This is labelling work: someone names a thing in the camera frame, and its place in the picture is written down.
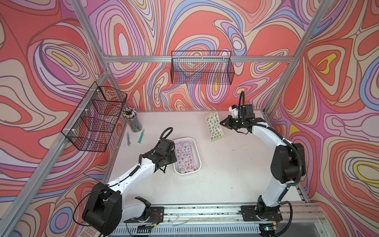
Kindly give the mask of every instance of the pen holder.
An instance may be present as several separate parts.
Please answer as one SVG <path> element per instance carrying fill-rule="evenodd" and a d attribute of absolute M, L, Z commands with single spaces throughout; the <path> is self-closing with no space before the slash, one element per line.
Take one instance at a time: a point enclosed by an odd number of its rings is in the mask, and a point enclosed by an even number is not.
<path fill-rule="evenodd" d="M 130 126 L 130 129 L 132 130 L 132 132 L 141 131 L 142 124 L 138 120 L 137 114 L 133 118 L 127 119 L 127 122 L 128 122 L 128 125 Z"/>

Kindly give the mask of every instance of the green highlighter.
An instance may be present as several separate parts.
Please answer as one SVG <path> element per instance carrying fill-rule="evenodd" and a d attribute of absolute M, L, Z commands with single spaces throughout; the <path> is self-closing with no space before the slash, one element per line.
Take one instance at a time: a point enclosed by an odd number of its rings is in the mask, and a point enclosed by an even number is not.
<path fill-rule="evenodd" d="M 141 136 L 139 137 L 139 140 L 138 140 L 138 144 L 141 144 L 144 132 L 145 132 L 145 129 L 142 129 Z"/>

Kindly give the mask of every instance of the psychedelic patterned wall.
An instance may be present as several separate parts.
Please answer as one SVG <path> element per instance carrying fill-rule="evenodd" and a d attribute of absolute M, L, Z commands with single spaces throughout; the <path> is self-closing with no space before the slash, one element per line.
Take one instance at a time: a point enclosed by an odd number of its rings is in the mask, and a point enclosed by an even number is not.
<path fill-rule="evenodd" d="M 319 5 L 317 0 L 82 2 L 106 55 L 223 49 L 238 56 L 292 55 Z M 231 86 L 172 85 L 169 67 L 110 64 L 128 102 L 140 110 L 225 110 L 243 89 L 254 108 L 263 109 L 285 65 L 235 63 Z"/>
<path fill-rule="evenodd" d="M 335 1 L 269 117 L 337 236 L 379 236 L 379 2 Z"/>
<path fill-rule="evenodd" d="M 0 1 L 0 217 L 102 72 L 70 4 L 39 2 Z M 105 153 L 66 147 L 13 236 L 74 235 L 73 207 L 104 177 L 122 124 Z"/>
<path fill-rule="evenodd" d="M 81 226 L 72 221 L 73 211 L 80 200 L 101 182 L 109 160 L 125 125 L 120 118 L 106 152 L 78 151 L 68 145 L 41 189 L 16 226 L 12 237 L 73 237 Z M 75 213 L 81 222 L 85 202 Z"/>
<path fill-rule="evenodd" d="M 263 109 L 286 64 L 244 63 L 242 74 L 235 75 L 231 85 L 173 85 L 170 66 L 139 63 L 131 69 L 113 63 L 112 72 L 128 102 L 140 110 L 227 110 L 238 102 L 242 90 L 255 109 Z"/>

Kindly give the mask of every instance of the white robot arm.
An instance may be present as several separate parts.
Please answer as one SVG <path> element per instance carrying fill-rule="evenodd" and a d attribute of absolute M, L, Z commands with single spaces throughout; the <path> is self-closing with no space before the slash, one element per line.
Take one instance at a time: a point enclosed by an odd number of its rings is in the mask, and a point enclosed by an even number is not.
<path fill-rule="evenodd" d="M 138 163 L 125 174 L 107 184 L 100 182 L 93 187 L 82 214 L 85 222 L 107 236 L 120 221 L 131 218 L 141 221 L 148 219 L 151 204 L 147 200 L 136 197 L 131 201 L 125 201 L 125 198 L 142 180 L 157 170 L 165 173 L 167 165 L 176 162 L 174 142 L 166 139 L 172 130 L 172 127 L 167 128 L 161 134 L 157 145 L 147 153 L 141 154 Z"/>
<path fill-rule="evenodd" d="M 265 231 L 267 225 L 263 225 L 261 236 L 276 237 L 284 233 L 292 219 L 291 203 L 282 202 L 282 198 L 291 186 L 296 186 L 300 179 L 305 175 L 305 153 L 302 144 L 293 144 L 291 141 L 283 138 L 275 129 L 261 118 L 255 118 L 253 106 L 245 105 L 244 92 L 241 92 L 238 106 L 233 105 L 229 108 L 232 115 L 229 115 L 220 124 L 228 129 L 233 129 L 238 133 L 241 128 L 246 128 L 248 134 L 252 133 L 258 136 L 266 145 L 274 151 L 271 162 L 271 173 L 273 177 L 265 191 L 259 196 L 256 206 L 241 206 L 241 213 L 244 221 L 254 220 L 272 220 L 273 225 L 283 220 L 279 211 L 280 205 L 288 204 L 290 206 L 290 218 L 286 227 L 279 233 L 275 234 L 274 230 Z"/>

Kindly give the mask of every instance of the wire mesh basket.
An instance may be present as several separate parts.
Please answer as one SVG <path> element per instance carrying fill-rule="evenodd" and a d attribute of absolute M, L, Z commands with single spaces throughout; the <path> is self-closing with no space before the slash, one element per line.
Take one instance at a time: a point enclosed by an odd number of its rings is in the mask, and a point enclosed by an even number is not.
<path fill-rule="evenodd" d="M 98 86 L 68 134 L 80 151 L 105 152 L 127 99 L 127 94 L 110 86 Z"/>
<path fill-rule="evenodd" d="M 229 50 L 171 51 L 171 83 L 231 85 L 231 54 Z"/>

